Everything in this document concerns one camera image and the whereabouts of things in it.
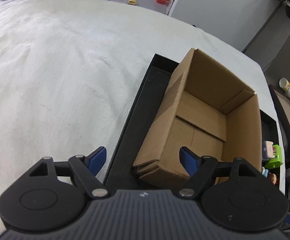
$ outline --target slide sandal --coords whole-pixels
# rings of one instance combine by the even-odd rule
[[[137,5],[137,0],[128,0],[128,4]]]

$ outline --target black tray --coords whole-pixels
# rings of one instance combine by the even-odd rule
[[[105,175],[103,183],[111,192],[116,189],[156,189],[138,179],[132,167],[177,66],[178,63],[175,61],[154,55],[136,94]],[[263,111],[260,111],[260,115],[263,141],[270,140],[274,144],[279,144],[275,120]],[[279,178],[279,168],[275,174]]]
[[[262,110],[260,111],[260,118],[262,122],[262,140],[272,141],[274,145],[279,145],[276,121]],[[276,185],[279,187],[280,168],[270,169],[269,172],[276,174],[278,180]]]

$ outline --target open cardboard box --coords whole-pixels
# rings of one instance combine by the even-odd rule
[[[243,157],[260,170],[261,137],[254,91],[219,62],[191,49],[171,76],[133,166],[140,179],[179,189],[189,179],[179,160],[181,147],[225,162]]]

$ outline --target bed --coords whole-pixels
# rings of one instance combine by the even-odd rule
[[[180,62],[191,47],[252,87],[277,120],[260,66],[199,28],[106,0],[0,2],[0,194],[43,156],[106,146],[102,180],[153,55]]]

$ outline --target green toy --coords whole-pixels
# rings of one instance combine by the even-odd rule
[[[274,155],[275,155],[275,158],[273,159],[270,159],[266,162],[265,164],[265,168],[266,169],[275,169],[275,168],[278,168],[280,167],[282,164],[283,164],[283,159],[282,159],[282,156],[281,156],[281,148],[279,145],[273,145],[273,150],[274,150]]]

